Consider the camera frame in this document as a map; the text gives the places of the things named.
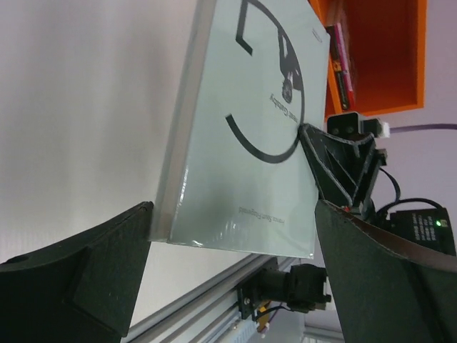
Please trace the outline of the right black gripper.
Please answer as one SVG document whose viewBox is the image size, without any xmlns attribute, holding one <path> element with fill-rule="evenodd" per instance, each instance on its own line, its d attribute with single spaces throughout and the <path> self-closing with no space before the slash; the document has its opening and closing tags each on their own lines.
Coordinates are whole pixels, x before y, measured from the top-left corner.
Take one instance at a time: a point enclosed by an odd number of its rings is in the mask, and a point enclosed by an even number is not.
<svg viewBox="0 0 457 343">
<path fill-rule="evenodd" d="M 372 134 L 357 140 L 343 139 L 311 124 L 298 131 L 319 198 L 389 233 L 423 247 L 456 255 L 453 230 L 445 207 L 431 199 L 402 198 L 397 180 L 382 168 L 385 156 L 376 149 Z M 393 185 L 394 200 L 375 208 L 371 198 L 379 173 Z"/>
</svg>

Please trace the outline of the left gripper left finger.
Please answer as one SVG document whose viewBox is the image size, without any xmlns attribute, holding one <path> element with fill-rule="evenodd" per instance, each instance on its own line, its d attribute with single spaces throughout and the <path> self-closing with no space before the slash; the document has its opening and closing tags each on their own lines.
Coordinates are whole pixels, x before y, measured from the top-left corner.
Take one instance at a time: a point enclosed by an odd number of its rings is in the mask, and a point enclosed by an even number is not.
<svg viewBox="0 0 457 343">
<path fill-rule="evenodd" d="M 154 205 L 1 264 L 2 342 L 120 342 L 150 251 Z"/>
</svg>

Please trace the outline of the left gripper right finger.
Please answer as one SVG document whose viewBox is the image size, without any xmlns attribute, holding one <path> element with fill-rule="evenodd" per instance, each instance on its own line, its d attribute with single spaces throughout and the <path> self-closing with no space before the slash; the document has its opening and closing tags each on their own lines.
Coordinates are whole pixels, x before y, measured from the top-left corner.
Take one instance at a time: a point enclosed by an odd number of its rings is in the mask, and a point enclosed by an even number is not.
<svg viewBox="0 0 457 343">
<path fill-rule="evenodd" d="M 455 342 L 456 258 L 320 200 L 318 240 L 346 342 Z"/>
</svg>

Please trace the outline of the pink Shakespeare story book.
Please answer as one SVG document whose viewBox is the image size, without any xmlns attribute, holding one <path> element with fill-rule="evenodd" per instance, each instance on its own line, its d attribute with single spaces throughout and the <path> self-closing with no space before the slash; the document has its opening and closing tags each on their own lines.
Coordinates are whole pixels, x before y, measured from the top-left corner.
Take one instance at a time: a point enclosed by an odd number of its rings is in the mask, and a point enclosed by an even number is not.
<svg viewBox="0 0 457 343">
<path fill-rule="evenodd" d="M 355 107 L 355 90 L 354 90 L 354 77 L 351 67 L 351 60 L 349 56 L 348 43 L 345 40 L 343 24 L 338 22 L 335 26 L 338 40 L 338 48 L 341 60 L 343 75 L 345 78 L 346 93 L 348 97 L 349 108 Z"/>
</svg>

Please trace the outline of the pale green Gatsby book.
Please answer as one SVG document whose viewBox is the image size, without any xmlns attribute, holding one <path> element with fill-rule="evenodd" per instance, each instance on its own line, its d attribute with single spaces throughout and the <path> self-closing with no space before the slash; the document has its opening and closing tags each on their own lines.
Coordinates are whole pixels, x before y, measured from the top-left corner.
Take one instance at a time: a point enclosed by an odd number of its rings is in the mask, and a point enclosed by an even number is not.
<svg viewBox="0 0 457 343">
<path fill-rule="evenodd" d="M 312 259 L 329 35 L 307 1 L 201 1 L 149 239 Z"/>
</svg>

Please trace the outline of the dark cover paperback book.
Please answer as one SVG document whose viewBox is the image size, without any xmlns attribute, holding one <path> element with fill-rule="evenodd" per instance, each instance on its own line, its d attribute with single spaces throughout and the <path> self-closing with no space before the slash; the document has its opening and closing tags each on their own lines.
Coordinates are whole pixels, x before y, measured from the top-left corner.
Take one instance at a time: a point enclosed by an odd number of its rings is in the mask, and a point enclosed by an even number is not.
<svg viewBox="0 0 457 343">
<path fill-rule="evenodd" d="M 346 86 L 346 76 L 345 70 L 343 68 L 341 60 L 341 48 L 339 46 L 339 32 L 338 25 L 334 24 L 327 26 L 326 30 L 331 37 L 330 43 L 330 55 L 331 55 L 331 65 L 333 73 L 336 78 L 336 84 L 338 88 L 338 95 L 341 104 L 341 108 L 346 111 L 351 107 L 351 103 L 348 97 L 348 89 Z"/>
</svg>

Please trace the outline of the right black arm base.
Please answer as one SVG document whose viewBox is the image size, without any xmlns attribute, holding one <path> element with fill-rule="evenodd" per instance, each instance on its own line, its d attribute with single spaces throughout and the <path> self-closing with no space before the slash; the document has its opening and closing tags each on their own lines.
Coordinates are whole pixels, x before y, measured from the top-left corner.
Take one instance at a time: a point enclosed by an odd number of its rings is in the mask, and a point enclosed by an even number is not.
<svg viewBox="0 0 457 343">
<path fill-rule="evenodd" d="M 264 301 L 282 300 L 285 272 L 278 269 L 278 259 L 271 257 L 236 287 L 238 310 L 242 319 L 254 319 L 254 312 Z"/>
</svg>

